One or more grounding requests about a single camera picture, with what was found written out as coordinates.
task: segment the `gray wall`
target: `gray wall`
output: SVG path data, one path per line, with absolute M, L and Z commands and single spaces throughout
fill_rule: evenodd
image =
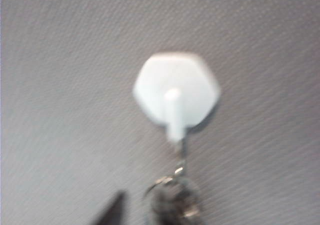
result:
M 2 0 L 1 222 L 125 224 L 175 156 L 131 90 L 159 51 L 200 54 L 222 97 L 188 138 L 214 225 L 320 223 L 320 0 Z

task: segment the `textured wall surface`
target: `textured wall surface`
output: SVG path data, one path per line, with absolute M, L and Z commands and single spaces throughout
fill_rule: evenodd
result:
M 159 51 L 200 54 L 222 97 L 188 137 L 209 225 L 320 224 L 320 0 L 2 0 L 1 222 L 124 223 L 175 156 L 131 91 Z

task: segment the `dark object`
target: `dark object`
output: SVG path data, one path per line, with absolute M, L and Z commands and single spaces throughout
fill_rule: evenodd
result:
M 114 201 L 107 207 L 102 216 L 92 225 L 120 225 L 124 214 L 124 200 L 126 193 L 119 191 Z

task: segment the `keychain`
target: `keychain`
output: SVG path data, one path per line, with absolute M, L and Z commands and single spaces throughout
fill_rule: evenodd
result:
M 166 126 L 178 161 L 174 172 L 147 189 L 147 224 L 202 225 L 198 187 L 186 176 L 185 137 L 220 97 L 220 87 L 206 63 L 192 53 L 168 52 L 150 57 L 135 82 L 133 95 L 144 113 Z

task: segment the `white plastic hook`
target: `white plastic hook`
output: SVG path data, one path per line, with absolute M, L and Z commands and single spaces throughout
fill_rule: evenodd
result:
M 180 142 L 186 129 L 199 124 L 217 103 L 221 90 L 206 63 L 183 52 L 158 53 L 142 67 L 133 95 L 144 113 Z

